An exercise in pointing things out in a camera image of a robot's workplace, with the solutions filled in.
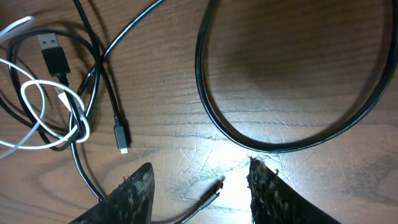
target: white wire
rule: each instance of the white wire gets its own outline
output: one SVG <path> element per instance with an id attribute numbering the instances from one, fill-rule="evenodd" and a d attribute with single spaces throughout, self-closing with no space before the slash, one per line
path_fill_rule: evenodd
<path id="1" fill-rule="evenodd" d="M 26 16 L 19 19 L 12 24 L 9 24 L 6 28 L 0 31 L 0 44 L 11 37 L 31 28 L 35 23 L 35 17 Z"/>
<path id="2" fill-rule="evenodd" d="M 15 64 L 7 61 L 7 60 L 4 60 L 2 58 L 0 58 L 0 62 L 6 63 L 9 66 L 14 67 L 15 69 L 17 69 L 18 71 L 22 72 L 24 75 L 27 75 L 31 79 L 30 81 L 27 81 L 24 84 L 22 84 L 22 86 L 21 86 L 21 95 L 22 95 L 22 99 L 24 100 L 24 102 L 27 105 L 28 109 L 33 114 L 34 118 L 37 120 L 37 124 L 35 124 L 35 126 L 30 130 L 28 135 L 25 136 L 19 143 L 13 144 L 11 142 L 0 140 L 0 144 L 12 147 L 12 150 L 10 149 L 10 150 L 4 152 L 3 154 L 1 154 L 0 155 L 0 159 L 5 157 L 5 156 L 7 156 L 7 155 L 9 155 L 13 151 L 15 151 L 17 148 L 18 149 L 46 149 L 48 147 L 56 146 L 56 145 L 58 145 L 58 144 L 60 144 L 60 143 L 62 143 L 64 141 L 67 141 L 72 136 L 72 134 L 74 134 L 77 131 L 77 126 L 75 125 L 73 127 L 73 129 L 67 135 L 59 136 L 60 139 L 58 141 L 53 142 L 53 143 L 42 145 L 42 146 L 22 146 L 22 144 L 31 137 L 31 135 L 39 127 L 39 125 L 42 125 L 45 129 L 49 129 L 49 127 L 42 121 L 42 119 L 44 117 L 44 114 L 45 114 L 45 102 L 46 101 L 45 101 L 44 91 L 43 91 L 41 85 L 39 85 L 39 84 L 46 84 L 46 85 L 52 85 L 52 86 L 59 87 L 59 88 L 65 90 L 65 91 L 71 93 L 72 96 L 77 99 L 77 101 L 78 101 L 78 103 L 80 105 L 80 108 L 81 108 L 81 110 L 80 110 L 80 108 L 78 108 L 78 110 L 80 110 L 79 111 L 80 119 L 83 121 L 83 123 L 85 125 L 86 133 L 81 139 L 76 140 L 76 142 L 77 143 L 81 143 L 81 142 L 84 142 L 84 141 L 86 141 L 88 139 L 88 137 L 90 136 L 90 125 L 88 123 L 88 120 L 87 120 L 86 116 L 84 115 L 85 106 L 84 106 L 84 103 L 81 100 L 81 98 L 73 90 L 71 90 L 69 87 L 67 87 L 65 85 L 62 85 L 62 84 L 59 84 L 57 82 L 53 82 L 53 81 L 50 81 L 50 80 L 35 80 L 34 77 L 32 75 L 30 75 L 29 73 L 27 73 L 25 70 L 21 69 L 17 65 L 15 65 Z M 40 89 L 41 94 L 42 94 L 43 109 L 42 109 L 42 113 L 40 114 L 40 116 L 37 116 L 36 112 L 33 110 L 33 107 L 30 104 L 30 101 L 27 98 L 26 93 L 25 93 L 26 88 L 28 86 L 30 86 L 30 85 L 37 85 L 39 87 L 39 89 Z"/>

